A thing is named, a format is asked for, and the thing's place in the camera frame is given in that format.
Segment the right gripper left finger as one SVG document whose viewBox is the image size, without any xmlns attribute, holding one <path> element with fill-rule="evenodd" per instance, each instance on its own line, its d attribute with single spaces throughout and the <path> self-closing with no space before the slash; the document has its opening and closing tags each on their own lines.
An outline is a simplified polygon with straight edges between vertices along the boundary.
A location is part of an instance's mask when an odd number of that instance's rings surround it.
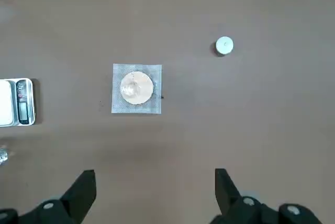
<svg viewBox="0 0 335 224">
<path fill-rule="evenodd" d="M 95 171 L 85 170 L 59 199 L 44 201 L 23 215 L 13 208 L 1 209 L 1 223 L 82 223 L 95 199 Z"/>
</svg>

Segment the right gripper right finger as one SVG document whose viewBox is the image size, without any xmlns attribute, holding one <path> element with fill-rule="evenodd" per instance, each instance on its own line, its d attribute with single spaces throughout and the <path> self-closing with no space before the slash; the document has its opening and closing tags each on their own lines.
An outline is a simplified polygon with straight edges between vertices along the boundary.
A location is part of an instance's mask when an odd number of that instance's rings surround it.
<svg viewBox="0 0 335 224">
<path fill-rule="evenodd" d="M 274 210 L 256 198 L 242 196 L 225 169 L 215 169 L 215 196 L 221 214 L 211 224 L 321 224 L 305 206 L 288 203 Z"/>
</svg>

